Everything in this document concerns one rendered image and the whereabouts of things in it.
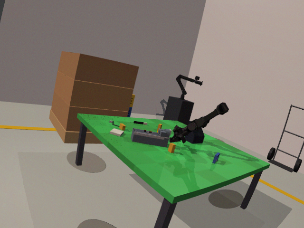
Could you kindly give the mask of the beige flat rectangular block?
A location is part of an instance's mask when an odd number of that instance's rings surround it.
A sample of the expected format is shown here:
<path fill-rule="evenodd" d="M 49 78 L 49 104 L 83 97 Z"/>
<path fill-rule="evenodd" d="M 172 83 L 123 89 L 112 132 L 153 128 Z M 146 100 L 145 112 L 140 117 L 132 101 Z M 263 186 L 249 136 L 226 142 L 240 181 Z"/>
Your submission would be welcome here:
<path fill-rule="evenodd" d="M 110 134 L 117 135 L 117 136 L 121 136 L 122 134 L 124 134 L 124 131 L 117 130 L 117 129 L 112 129 L 112 130 L 110 131 Z"/>

